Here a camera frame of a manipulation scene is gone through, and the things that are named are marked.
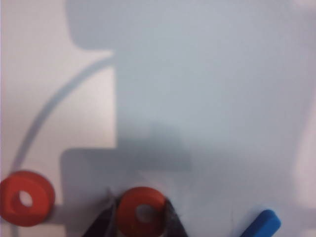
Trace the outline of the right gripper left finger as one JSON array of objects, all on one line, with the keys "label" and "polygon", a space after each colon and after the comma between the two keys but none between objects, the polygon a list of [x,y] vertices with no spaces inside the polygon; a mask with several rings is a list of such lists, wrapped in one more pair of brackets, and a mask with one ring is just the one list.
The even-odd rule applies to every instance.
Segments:
[{"label": "right gripper left finger", "polygon": [[106,205],[97,218],[84,232],[84,237],[116,237],[115,224],[117,200],[110,189],[106,192]]}]

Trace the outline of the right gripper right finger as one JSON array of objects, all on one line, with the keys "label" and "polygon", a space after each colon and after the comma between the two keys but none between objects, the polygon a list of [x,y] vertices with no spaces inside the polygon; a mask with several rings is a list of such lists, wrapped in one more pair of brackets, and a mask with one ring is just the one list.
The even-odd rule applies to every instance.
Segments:
[{"label": "right gripper right finger", "polygon": [[188,234],[174,208],[167,198],[164,208],[163,237],[188,237]]}]

